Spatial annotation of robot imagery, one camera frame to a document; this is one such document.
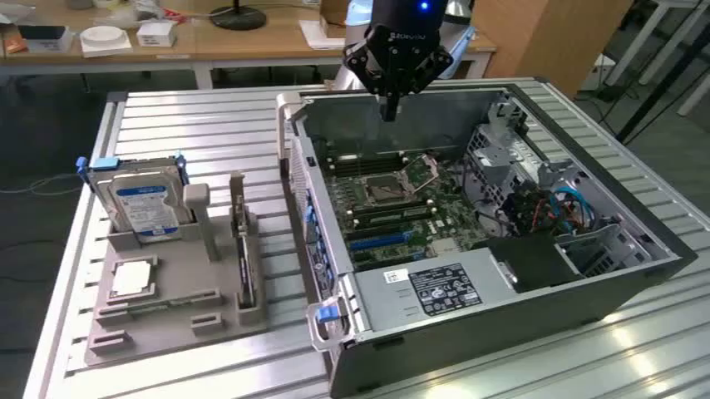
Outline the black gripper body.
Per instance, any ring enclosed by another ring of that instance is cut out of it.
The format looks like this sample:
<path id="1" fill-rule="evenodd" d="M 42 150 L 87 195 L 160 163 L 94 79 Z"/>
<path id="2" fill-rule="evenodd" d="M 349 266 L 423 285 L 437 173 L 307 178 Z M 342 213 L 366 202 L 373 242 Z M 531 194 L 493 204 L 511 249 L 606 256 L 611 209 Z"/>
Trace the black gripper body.
<path id="1" fill-rule="evenodd" d="M 427 57 L 441 47 L 439 28 L 447 2 L 375 0 L 366 46 L 375 57 Z"/>

